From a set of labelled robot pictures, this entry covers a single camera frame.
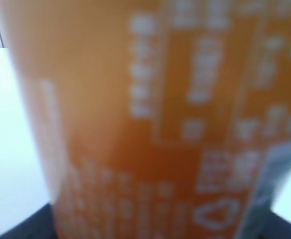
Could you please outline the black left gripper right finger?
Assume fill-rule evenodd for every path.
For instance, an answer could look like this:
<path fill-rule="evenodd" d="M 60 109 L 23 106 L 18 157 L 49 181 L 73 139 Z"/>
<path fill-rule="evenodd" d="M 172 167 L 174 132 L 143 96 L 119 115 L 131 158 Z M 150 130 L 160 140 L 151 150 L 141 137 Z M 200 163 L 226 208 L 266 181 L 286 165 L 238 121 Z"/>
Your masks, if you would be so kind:
<path fill-rule="evenodd" d="M 244 221 L 239 239 L 291 239 L 291 223 L 271 210 L 255 210 Z"/>

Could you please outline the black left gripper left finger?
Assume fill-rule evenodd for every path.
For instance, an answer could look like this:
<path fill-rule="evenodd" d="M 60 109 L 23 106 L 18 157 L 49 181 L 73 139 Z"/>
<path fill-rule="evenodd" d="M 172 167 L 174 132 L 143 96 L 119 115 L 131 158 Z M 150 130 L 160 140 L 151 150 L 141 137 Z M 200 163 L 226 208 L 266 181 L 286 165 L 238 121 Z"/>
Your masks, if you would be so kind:
<path fill-rule="evenodd" d="M 0 239 L 56 239 L 51 205 L 0 204 Z"/>

